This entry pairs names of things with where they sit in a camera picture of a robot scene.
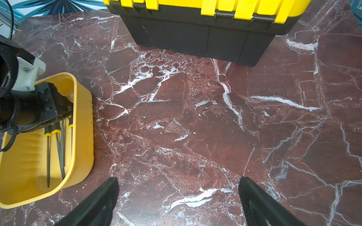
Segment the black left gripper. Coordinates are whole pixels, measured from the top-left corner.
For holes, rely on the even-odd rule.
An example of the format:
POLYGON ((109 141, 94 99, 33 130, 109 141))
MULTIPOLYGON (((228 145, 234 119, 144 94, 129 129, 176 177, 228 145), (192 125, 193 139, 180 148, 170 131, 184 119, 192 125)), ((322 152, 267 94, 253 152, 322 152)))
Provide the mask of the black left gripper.
POLYGON ((37 84, 32 92, 12 90, 1 97, 1 132, 34 132, 65 119, 73 109, 50 82, 37 84))

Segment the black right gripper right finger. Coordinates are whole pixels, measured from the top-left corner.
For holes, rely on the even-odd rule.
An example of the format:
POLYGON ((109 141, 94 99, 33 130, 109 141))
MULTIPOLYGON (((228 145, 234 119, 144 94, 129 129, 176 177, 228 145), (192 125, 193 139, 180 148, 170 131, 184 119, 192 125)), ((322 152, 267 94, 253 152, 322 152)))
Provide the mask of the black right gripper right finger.
POLYGON ((245 219, 249 226, 303 226, 304 223, 288 212, 259 185, 242 177, 238 186, 245 219))

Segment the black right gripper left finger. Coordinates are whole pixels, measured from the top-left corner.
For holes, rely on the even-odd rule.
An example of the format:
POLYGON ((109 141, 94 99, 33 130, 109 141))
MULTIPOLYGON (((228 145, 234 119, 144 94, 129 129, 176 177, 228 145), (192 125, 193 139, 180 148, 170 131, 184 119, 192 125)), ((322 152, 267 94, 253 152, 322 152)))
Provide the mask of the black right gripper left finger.
POLYGON ((111 177, 55 225, 109 226, 118 195, 118 180, 111 177))

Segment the yellow plastic storage tray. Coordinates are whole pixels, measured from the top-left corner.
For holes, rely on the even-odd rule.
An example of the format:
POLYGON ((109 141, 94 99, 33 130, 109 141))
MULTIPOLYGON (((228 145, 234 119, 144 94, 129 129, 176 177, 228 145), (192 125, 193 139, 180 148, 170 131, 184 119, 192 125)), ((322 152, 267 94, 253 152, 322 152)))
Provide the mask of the yellow plastic storage tray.
POLYGON ((42 79, 53 83, 63 96, 74 103, 73 154, 71 130, 67 127, 65 178, 62 179, 56 138, 51 137, 50 187, 47 188, 47 141, 44 130, 18 134, 13 146, 1 153, 1 208, 11 209, 35 202, 59 190, 82 182, 94 162, 92 96, 70 73, 42 79))

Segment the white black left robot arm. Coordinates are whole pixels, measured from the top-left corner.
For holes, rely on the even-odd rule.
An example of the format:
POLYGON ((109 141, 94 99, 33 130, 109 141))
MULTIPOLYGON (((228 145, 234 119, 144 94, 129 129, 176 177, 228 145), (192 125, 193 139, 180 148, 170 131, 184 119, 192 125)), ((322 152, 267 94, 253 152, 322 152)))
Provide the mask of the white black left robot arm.
POLYGON ((43 61, 1 36, 1 132, 11 135, 2 152, 19 133, 47 128, 72 114, 73 103, 54 84, 35 83, 45 71, 43 61))

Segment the yellow black toolbox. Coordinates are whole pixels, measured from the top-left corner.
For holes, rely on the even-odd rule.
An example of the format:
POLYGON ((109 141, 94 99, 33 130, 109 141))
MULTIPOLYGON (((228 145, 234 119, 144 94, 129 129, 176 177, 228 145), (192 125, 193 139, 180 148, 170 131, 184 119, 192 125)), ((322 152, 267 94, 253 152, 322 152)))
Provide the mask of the yellow black toolbox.
POLYGON ((105 1, 136 44, 255 66, 309 1, 105 1))

